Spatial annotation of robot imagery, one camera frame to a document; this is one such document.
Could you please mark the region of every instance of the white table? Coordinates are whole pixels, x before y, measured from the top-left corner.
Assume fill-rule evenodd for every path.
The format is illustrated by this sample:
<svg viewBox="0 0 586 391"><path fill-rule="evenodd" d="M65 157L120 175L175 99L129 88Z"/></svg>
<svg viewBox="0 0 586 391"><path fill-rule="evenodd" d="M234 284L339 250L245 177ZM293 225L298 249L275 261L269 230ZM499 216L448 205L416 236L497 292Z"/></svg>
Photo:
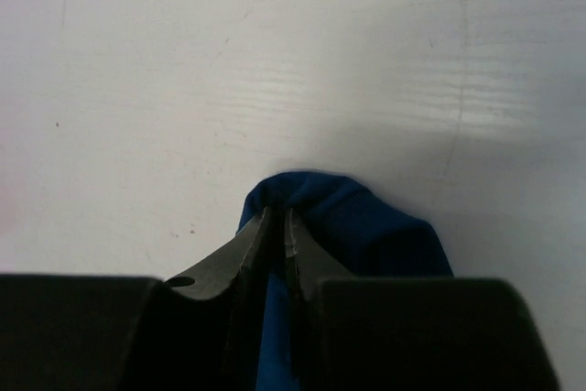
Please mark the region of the white table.
<svg viewBox="0 0 586 391"><path fill-rule="evenodd" d="M0 0L0 269L168 277L290 168L429 219L586 384L586 0Z"/></svg>

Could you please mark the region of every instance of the blue fabric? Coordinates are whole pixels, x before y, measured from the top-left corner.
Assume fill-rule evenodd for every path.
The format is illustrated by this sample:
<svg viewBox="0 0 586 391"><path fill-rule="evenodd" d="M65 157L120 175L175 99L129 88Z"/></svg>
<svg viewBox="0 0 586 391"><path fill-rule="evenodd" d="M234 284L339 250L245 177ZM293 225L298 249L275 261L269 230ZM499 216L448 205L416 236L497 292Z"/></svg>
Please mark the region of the blue fabric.
<svg viewBox="0 0 586 391"><path fill-rule="evenodd" d="M451 277L429 223L387 205L344 176L296 171L260 182L246 197L239 229L270 206L294 208L316 241L356 275ZM297 390L290 369L288 294L278 264L267 292L257 390Z"/></svg>

